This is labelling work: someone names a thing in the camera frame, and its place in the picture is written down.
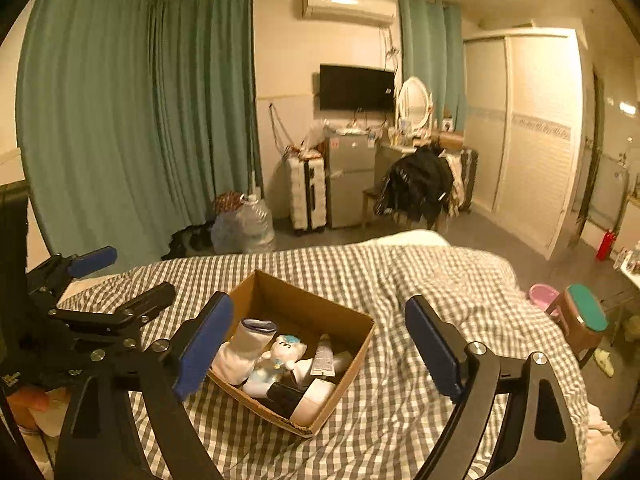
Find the sliding wardrobe door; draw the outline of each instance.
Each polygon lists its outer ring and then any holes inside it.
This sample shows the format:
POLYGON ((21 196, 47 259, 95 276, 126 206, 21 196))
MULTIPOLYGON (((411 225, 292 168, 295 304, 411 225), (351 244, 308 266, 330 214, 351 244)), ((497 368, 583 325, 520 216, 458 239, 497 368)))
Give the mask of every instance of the sliding wardrobe door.
POLYGON ((510 36, 511 117, 498 222, 549 257, 574 185, 582 75, 574 35, 510 36))
POLYGON ((473 203, 491 213, 500 179, 505 136, 507 68, 504 39, 465 42, 465 144, 478 150, 473 203))

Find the decorative wall border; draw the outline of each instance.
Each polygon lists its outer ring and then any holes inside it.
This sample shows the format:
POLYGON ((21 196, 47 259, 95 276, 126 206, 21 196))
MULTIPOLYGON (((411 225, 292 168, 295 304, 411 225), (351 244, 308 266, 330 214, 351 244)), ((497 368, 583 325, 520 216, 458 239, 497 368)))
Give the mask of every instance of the decorative wall border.
POLYGON ((513 114, 511 124, 522 126, 527 130, 551 135, 562 140, 571 140, 571 128, 564 124, 545 121, 539 117, 530 117, 522 114, 513 114))
POLYGON ((479 106, 469 106, 466 110, 467 115, 475 115, 478 117, 485 117, 495 121, 504 122, 507 117, 507 112, 504 110, 496 110, 494 108, 482 108, 479 106))

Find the black jacket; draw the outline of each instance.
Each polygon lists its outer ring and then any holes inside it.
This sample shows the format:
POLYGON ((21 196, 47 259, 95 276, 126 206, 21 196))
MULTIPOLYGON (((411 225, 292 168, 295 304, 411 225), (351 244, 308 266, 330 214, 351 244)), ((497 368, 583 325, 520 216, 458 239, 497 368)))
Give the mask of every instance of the black jacket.
POLYGON ((452 185, 447 161, 423 146, 391 166, 382 180, 374 212, 382 215, 391 208, 412 221, 424 217, 431 227, 448 203, 452 185))

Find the gray floor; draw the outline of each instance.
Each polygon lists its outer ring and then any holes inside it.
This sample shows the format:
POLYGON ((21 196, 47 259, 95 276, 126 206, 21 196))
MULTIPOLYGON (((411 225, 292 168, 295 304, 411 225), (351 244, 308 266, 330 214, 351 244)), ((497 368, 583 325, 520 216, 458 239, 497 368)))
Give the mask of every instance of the gray floor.
MULTIPOLYGON (((367 226, 345 229, 326 229, 322 233, 297 235, 288 221, 276 222, 276 243, 279 250, 318 245, 343 245, 390 235, 403 230, 389 218, 380 218, 367 226)), ((513 235, 494 225, 479 214, 462 214, 451 219, 443 236, 456 246, 489 251, 507 259, 518 276, 522 290, 534 283, 549 283, 562 290, 572 283, 583 283, 598 298, 611 298, 622 291, 633 291, 631 283, 620 272, 614 270, 611 261, 598 262, 595 250, 583 242, 553 262, 518 240, 513 235)), ((612 301, 604 303, 607 315, 614 319, 617 309, 612 301)), ((640 310, 640 301, 632 306, 640 310)), ((591 360, 582 373, 589 400, 600 407, 602 414, 613 428, 618 428, 632 402, 636 384, 640 377, 638 345, 624 341, 623 335, 610 344, 612 332, 608 331, 601 348, 611 352, 615 374, 608 378, 591 360)))

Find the bed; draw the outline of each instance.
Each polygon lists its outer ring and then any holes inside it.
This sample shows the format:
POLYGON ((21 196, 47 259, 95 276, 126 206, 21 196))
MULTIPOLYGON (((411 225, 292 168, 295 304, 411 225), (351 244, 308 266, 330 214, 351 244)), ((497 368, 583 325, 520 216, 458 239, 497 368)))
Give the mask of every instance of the bed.
MULTIPOLYGON (((110 312, 169 281, 177 291, 175 303, 144 330, 147 346, 170 337, 184 320, 196 316, 214 291, 231 290, 254 269, 367 312, 377 328, 361 371, 320 433, 310 439, 258 418, 206 379, 184 405, 225 478, 413 478, 453 409, 449 399, 437 393, 404 327, 402 306, 414 294, 423 294, 467 340, 481 340, 496 354, 525 358, 534 350, 545 352, 584 460, 586 391, 559 328, 526 300, 507 261, 450 247, 433 232, 350 246, 159 262, 102 278, 61 307, 110 312)), ((140 394, 132 393, 131 400, 152 472, 168 478, 140 394)), ((505 406, 506 396, 498 396, 470 478, 482 476, 488 465, 505 406)))

